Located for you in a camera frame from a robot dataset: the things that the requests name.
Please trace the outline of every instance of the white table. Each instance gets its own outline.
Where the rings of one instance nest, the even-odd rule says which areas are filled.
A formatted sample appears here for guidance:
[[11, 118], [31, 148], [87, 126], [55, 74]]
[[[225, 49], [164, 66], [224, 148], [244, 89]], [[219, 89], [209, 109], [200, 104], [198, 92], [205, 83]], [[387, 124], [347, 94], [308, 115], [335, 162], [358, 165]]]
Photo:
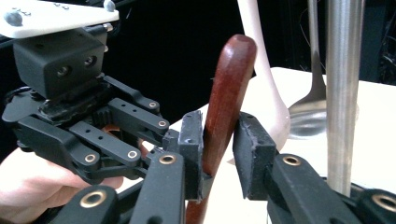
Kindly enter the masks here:
[[[272, 68], [280, 96], [289, 107], [310, 90], [311, 74], [285, 68]], [[242, 111], [261, 119], [265, 102], [260, 102], [260, 79], [250, 80]], [[396, 87], [360, 81], [352, 181], [367, 188], [396, 193]], [[207, 105], [201, 108], [204, 115]], [[179, 130], [181, 122], [171, 128]], [[315, 140], [288, 139], [281, 153], [305, 158], [320, 175], [327, 174], [326, 138]], [[234, 165], [232, 143], [228, 146], [210, 194], [205, 223], [265, 223], [266, 202], [242, 198]]]

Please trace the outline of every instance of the metal spoon bowl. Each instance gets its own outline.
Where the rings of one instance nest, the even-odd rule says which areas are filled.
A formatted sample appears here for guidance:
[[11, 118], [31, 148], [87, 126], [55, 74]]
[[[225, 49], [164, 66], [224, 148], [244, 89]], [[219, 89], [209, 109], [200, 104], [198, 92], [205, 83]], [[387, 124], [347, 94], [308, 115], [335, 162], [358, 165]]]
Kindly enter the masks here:
[[289, 107], [289, 139], [313, 139], [326, 136], [326, 85], [320, 67], [316, 0], [308, 0], [308, 13], [312, 86], [304, 98]]

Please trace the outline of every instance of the metal pole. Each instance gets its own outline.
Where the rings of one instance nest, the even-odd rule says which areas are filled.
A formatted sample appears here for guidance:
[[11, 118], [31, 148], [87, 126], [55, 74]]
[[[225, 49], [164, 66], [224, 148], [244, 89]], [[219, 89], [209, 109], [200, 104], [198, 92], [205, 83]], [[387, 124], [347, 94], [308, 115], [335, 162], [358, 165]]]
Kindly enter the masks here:
[[327, 1], [328, 184], [350, 194], [364, 0]]

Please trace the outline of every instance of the wooden handle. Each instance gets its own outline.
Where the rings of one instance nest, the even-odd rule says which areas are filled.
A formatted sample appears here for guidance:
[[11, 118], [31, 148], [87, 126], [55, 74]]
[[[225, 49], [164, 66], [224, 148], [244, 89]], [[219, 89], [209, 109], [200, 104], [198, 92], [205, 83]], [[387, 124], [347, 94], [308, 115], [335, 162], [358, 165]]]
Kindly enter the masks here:
[[[234, 35], [220, 56], [205, 121], [203, 170], [215, 177], [238, 120], [248, 81], [253, 73], [256, 44], [245, 35]], [[207, 196], [189, 203], [186, 223], [203, 223]]]

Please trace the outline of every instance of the white mounting plate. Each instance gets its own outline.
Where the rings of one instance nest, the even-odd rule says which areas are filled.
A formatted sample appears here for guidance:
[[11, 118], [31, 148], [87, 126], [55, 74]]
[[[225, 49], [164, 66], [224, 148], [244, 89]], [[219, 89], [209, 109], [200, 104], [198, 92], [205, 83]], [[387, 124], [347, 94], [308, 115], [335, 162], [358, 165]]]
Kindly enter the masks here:
[[[8, 24], [5, 15], [17, 10], [21, 26]], [[102, 7], [84, 7], [36, 0], [0, 0], [0, 35], [25, 38], [116, 21], [119, 12]]]

